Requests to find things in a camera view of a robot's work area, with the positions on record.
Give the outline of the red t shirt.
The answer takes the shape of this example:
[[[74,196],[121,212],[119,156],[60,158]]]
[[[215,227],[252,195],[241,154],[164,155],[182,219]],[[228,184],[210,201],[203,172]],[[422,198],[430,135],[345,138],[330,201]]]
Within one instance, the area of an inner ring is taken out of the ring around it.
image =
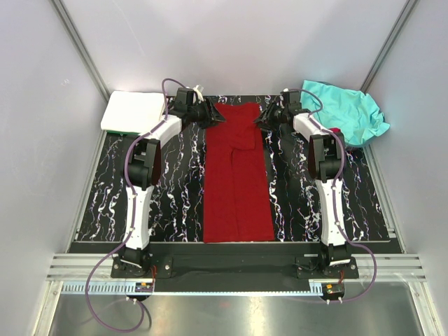
[[[217,104],[225,122],[206,131],[204,233],[206,243],[270,242],[270,208],[257,103]]]

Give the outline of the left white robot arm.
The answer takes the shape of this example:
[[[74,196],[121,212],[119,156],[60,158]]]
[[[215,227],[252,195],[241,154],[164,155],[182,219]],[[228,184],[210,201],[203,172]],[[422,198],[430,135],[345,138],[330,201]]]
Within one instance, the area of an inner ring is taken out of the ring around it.
[[[167,112],[148,131],[125,137],[129,147],[122,175],[126,182],[127,217],[122,247],[115,260],[117,270],[129,270],[136,277],[144,277],[151,270],[148,217],[152,193],[162,173],[163,146],[191,123],[204,129],[225,122],[202,91],[200,85],[180,87],[174,99],[164,104]]]

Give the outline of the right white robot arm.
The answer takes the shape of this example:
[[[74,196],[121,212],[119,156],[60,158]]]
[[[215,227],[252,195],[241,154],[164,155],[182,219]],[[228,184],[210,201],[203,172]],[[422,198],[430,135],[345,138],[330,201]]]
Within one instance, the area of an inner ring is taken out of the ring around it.
[[[318,108],[302,107],[302,94],[317,99]],[[314,114],[323,109],[323,102],[308,90],[285,89],[280,98],[269,103],[254,123],[264,130],[289,124],[308,140],[308,172],[315,180],[321,204],[321,243],[315,271],[334,277],[349,265],[351,252],[344,228],[342,206],[343,173],[346,164],[344,135],[337,129],[323,126]]]

